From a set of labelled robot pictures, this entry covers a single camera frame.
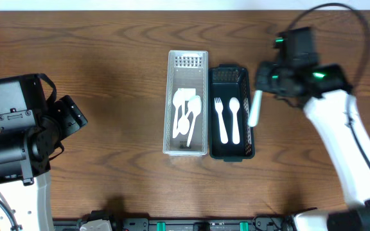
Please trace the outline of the white plastic spoon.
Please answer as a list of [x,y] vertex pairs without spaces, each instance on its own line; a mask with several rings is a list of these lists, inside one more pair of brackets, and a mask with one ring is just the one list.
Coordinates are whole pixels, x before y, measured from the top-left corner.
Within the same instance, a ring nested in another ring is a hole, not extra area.
[[190,129],[189,129],[188,140],[187,140],[187,147],[190,147],[193,132],[194,132],[194,127],[195,127],[195,121],[196,121],[197,116],[200,114],[200,112],[202,110],[202,102],[201,102],[200,96],[193,96],[189,100],[188,109],[193,114],[193,120],[191,122],[191,126],[190,126]]
[[173,138],[176,138],[179,134],[179,131],[178,131],[178,114],[179,114],[179,108],[181,107],[181,104],[182,104],[182,100],[183,100],[183,97],[182,97],[182,91],[180,89],[178,89],[176,91],[176,93],[174,94],[173,96],[173,99],[172,99],[172,103],[175,107],[175,115],[174,115],[174,120],[173,120],[173,132],[172,132],[172,137]]
[[189,131],[190,123],[188,118],[184,115],[178,121],[178,131],[181,135],[186,135]]
[[189,101],[193,96],[196,95],[196,89],[194,88],[181,88],[182,91],[182,113],[186,113],[186,102]]
[[240,109],[240,103],[237,98],[231,98],[229,101],[229,108],[233,115],[233,143],[239,144],[240,143],[240,133],[239,133],[239,126],[238,126],[238,116],[237,113]]

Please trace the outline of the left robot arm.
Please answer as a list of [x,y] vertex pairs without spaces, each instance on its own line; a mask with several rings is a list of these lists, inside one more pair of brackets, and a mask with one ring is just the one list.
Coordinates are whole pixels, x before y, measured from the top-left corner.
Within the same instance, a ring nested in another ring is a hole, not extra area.
[[0,79],[0,230],[53,230],[50,162],[87,124],[70,96],[45,97],[42,73]]

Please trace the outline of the white plastic fork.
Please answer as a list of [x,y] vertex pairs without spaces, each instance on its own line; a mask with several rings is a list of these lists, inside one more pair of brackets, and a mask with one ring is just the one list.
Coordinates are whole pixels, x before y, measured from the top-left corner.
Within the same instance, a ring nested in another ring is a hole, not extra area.
[[218,114],[218,125],[219,125],[219,132],[220,132],[220,141],[222,144],[228,143],[228,136],[227,131],[224,124],[224,118],[223,118],[223,103],[220,98],[214,98],[214,104],[215,104],[215,110]]
[[260,108],[261,108],[261,98],[262,98],[263,91],[256,90],[254,93],[254,97],[252,99],[251,110],[248,119],[248,125],[250,127],[255,127],[258,125],[259,118],[260,118]]

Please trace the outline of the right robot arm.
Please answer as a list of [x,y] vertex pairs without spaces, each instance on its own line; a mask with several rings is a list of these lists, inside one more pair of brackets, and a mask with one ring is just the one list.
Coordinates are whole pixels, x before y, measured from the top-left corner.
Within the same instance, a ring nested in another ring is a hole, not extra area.
[[309,27],[281,32],[274,47],[276,60],[261,62],[256,72],[247,124],[258,124],[264,92],[297,99],[326,147],[348,206],[342,212],[299,212],[286,219],[283,230],[370,230],[370,138],[352,85],[339,65],[319,64]]

